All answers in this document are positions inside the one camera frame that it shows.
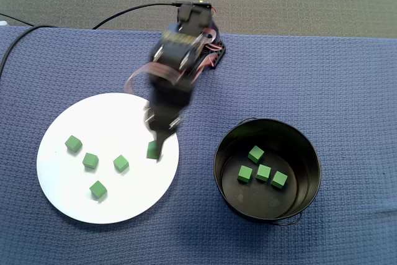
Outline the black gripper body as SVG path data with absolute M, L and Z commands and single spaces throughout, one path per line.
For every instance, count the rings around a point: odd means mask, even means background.
M 179 114 L 189 105 L 192 91 L 153 89 L 146 111 L 146 124 L 157 134 L 173 134 L 180 122 Z

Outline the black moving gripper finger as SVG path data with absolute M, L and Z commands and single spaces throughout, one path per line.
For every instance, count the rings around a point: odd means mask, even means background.
M 161 153 L 162 153 L 162 148 L 164 145 L 164 142 L 170 137 L 170 134 L 168 134 L 165 131 L 157 131 L 156 132 L 156 161 L 159 161 L 161 159 Z

